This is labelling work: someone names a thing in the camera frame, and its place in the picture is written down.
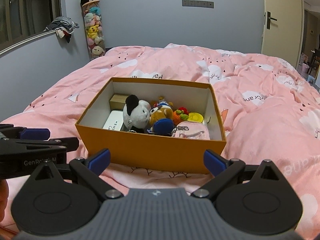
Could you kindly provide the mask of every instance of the pink bag keychain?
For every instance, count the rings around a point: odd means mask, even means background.
[[[173,129],[172,137],[210,140],[209,131],[203,123],[185,121]]]

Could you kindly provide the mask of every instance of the bed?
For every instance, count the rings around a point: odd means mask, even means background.
[[[23,113],[4,120],[49,128],[52,138],[77,136],[75,122],[111,77],[144,77],[210,83],[227,136],[222,153],[248,164],[272,159],[303,203],[297,232],[313,239],[320,231],[320,94],[288,62],[262,54],[169,44],[165,48],[117,47],[58,81]],[[80,140],[76,156],[86,157]],[[192,192],[211,175],[164,172],[111,164],[101,178],[124,194],[131,187],[184,187]],[[10,204],[27,177],[9,179],[2,232],[17,232]]]

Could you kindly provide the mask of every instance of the wall switch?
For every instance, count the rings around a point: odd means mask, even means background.
[[[195,0],[182,0],[182,6],[214,8],[213,2]]]
[[[182,6],[189,6],[188,0],[182,0]]]
[[[208,7],[208,8],[214,8],[214,6],[213,6],[213,2],[208,2],[207,7]]]
[[[208,2],[201,1],[201,7],[208,7]]]
[[[196,7],[201,7],[201,1],[195,1],[195,6]]]

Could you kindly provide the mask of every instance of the pink trash can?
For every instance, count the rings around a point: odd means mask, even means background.
[[[302,64],[302,72],[303,73],[307,73],[307,71],[308,71],[308,69],[309,69],[309,66],[307,65],[307,64]]]

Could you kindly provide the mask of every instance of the white door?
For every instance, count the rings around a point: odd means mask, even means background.
[[[303,0],[265,0],[262,54],[279,57],[296,67],[303,32]]]

